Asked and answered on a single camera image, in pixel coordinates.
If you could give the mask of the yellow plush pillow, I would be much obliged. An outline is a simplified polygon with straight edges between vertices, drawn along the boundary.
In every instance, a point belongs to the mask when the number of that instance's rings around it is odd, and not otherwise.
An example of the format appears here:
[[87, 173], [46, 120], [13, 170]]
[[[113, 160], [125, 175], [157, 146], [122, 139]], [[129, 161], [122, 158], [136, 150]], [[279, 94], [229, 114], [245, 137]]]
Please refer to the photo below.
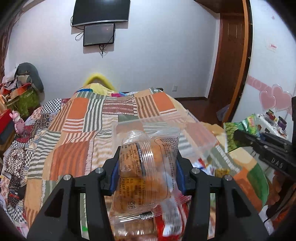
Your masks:
[[100, 73], [92, 73], [84, 82], [83, 87], [91, 89], [96, 94], [106, 96], [111, 96], [112, 93], [117, 92], [109, 80]]

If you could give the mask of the pink heart wall decoration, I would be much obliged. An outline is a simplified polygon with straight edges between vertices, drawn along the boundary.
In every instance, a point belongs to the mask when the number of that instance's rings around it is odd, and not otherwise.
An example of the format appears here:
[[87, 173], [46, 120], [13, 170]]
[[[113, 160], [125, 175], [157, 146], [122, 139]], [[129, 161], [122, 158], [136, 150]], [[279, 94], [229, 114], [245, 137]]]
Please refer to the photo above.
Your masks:
[[292, 95], [287, 91], [283, 91], [278, 84], [260, 91], [259, 100], [263, 110], [275, 109], [276, 112], [288, 111], [292, 105]]

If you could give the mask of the green snack bag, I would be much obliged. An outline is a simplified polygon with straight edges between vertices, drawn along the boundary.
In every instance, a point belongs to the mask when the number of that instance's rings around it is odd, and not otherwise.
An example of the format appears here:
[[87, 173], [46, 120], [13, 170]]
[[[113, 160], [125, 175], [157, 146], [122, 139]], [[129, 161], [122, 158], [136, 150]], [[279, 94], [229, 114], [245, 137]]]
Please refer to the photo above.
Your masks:
[[234, 138], [234, 133], [236, 130], [246, 132], [255, 137], [260, 136], [260, 131], [257, 125], [257, 117], [254, 113], [239, 122], [223, 123], [223, 128], [226, 134], [226, 144], [225, 144], [226, 153], [236, 150], [239, 147], [245, 146], [245, 144], [243, 144], [240, 141], [237, 141]]

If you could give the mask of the white side cabinet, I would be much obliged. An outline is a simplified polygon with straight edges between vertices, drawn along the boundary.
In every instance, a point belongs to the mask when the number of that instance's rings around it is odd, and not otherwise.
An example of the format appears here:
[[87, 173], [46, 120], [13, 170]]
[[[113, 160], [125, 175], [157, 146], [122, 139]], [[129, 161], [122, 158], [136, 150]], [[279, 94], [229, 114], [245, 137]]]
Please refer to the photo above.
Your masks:
[[261, 133], [270, 133], [290, 141], [287, 132], [287, 122], [269, 109], [265, 113], [256, 114], [256, 124]]

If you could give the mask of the yellow biscuit packet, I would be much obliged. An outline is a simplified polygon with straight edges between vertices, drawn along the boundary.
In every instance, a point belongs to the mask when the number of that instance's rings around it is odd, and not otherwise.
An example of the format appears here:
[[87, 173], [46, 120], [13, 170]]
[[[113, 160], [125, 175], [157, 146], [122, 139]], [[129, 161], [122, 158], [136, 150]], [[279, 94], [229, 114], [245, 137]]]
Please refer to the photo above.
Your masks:
[[115, 240], [158, 240], [153, 218], [118, 223], [111, 229]]

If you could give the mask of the brown wooden door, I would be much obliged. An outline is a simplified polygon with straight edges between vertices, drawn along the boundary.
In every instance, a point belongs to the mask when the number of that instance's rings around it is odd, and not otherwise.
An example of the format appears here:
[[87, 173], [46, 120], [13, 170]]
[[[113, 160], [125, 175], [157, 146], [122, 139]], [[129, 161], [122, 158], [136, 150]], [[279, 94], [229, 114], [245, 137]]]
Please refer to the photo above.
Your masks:
[[246, 82], [251, 53], [250, 1], [197, 1], [219, 14], [219, 38], [209, 90], [210, 106], [221, 123], [230, 122]]

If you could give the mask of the patchwork striped bed blanket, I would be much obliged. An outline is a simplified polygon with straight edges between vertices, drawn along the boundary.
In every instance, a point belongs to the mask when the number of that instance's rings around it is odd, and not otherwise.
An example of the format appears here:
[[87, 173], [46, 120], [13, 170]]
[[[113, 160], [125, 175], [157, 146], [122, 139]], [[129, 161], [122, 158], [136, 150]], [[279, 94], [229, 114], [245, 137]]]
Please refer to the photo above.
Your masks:
[[[184, 113], [178, 101], [149, 88], [124, 97], [77, 90], [36, 109], [21, 138], [4, 154], [1, 199], [13, 224], [26, 235], [43, 203], [64, 174], [89, 174], [114, 155], [111, 126], [120, 121]], [[256, 210], [267, 202], [269, 186], [261, 167], [242, 148], [225, 154], [224, 130], [201, 122], [218, 144], [205, 161], [216, 175], [230, 173]]]

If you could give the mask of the red instant noodle packet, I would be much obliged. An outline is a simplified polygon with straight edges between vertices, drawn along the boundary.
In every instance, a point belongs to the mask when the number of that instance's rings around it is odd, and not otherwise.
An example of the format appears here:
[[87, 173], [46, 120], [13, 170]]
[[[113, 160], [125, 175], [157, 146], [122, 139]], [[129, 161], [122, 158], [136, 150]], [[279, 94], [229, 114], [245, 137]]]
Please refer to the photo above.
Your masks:
[[154, 217], [158, 240], [180, 240], [184, 234], [191, 196], [180, 195], [165, 199], [157, 206]]

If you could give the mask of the small black wall monitor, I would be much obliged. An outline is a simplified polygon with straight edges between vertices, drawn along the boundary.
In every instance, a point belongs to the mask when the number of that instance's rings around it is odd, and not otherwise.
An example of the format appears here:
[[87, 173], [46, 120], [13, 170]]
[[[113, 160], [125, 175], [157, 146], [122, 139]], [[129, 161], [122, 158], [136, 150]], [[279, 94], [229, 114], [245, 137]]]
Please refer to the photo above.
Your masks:
[[115, 23], [88, 25], [84, 27], [83, 46], [113, 44], [114, 36]]

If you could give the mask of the red and black box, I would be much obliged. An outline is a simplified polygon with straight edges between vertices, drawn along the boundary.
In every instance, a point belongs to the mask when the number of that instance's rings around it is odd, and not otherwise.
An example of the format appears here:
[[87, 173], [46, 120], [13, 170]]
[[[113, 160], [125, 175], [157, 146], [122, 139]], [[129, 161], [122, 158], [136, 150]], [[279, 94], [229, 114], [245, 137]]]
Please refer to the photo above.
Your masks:
[[9, 136], [14, 131], [14, 123], [10, 114], [12, 114], [10, 109], [5, 110], [1, 114], [1, 119], [0, 119], [0, 144], [1, 145], [5, 144]]

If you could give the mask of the pink plush toy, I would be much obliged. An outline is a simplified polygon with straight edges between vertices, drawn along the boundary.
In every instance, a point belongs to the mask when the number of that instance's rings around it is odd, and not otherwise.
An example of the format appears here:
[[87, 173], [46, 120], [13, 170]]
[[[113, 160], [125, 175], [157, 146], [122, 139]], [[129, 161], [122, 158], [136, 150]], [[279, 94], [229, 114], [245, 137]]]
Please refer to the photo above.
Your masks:
[[10, 113], [10, 117], [14, 122], [16, 134], [22, 136], [25, 129], [25, 122], [21, 118], [20, 113], [13, 110], [12, 113]]

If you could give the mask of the clear orange biscuit packet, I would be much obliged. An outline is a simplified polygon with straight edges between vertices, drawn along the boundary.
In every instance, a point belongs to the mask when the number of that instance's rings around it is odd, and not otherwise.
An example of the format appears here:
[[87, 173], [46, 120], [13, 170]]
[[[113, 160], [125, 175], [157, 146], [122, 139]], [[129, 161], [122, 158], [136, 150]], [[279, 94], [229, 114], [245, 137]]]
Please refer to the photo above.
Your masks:
[[109, 220], [112, 225], [146, 220], [176, 188], [180, 129], [126, 133], [119, 153], [119, 180]]

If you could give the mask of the clear plastic storage bin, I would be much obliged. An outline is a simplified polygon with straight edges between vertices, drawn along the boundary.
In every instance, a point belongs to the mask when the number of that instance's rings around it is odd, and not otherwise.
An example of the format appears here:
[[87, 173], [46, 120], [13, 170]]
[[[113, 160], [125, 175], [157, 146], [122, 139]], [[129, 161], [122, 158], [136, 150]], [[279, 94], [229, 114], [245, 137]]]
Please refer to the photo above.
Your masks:
[[111, 126], [112, 149], [115, 150], [129, 131], [142, 131], [152, 135], [158, 130], [178, 128], [179, 151], [182, 157], [192, 163], [199, 159], [207, 161], [210, 151], [218, 144], [214, 135], [207, 130], [190, 112], [165, 114], [158, 117], [138, 120], [125, 120]]

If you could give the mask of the blue white snack bag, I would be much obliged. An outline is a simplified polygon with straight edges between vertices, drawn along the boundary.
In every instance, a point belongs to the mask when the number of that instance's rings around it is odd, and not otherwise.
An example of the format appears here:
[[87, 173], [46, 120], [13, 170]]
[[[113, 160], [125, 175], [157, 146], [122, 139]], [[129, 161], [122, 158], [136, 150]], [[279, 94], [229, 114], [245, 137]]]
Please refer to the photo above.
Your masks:
[[211, 164], [206, 164], [201, 158], [192, 163], [194, 168], [198, 168], [207, 175], [215, 176], [215, 168]]

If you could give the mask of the large black wall television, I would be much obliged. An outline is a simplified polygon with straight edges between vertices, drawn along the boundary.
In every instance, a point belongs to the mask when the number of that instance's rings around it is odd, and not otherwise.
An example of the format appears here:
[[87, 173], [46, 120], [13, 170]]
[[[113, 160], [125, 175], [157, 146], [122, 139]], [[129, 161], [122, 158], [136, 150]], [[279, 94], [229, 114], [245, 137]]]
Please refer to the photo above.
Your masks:
[[75, 2], [72, 26], [96, 23], [127, 22], [130, 0], [100, 1], [78, 0]]

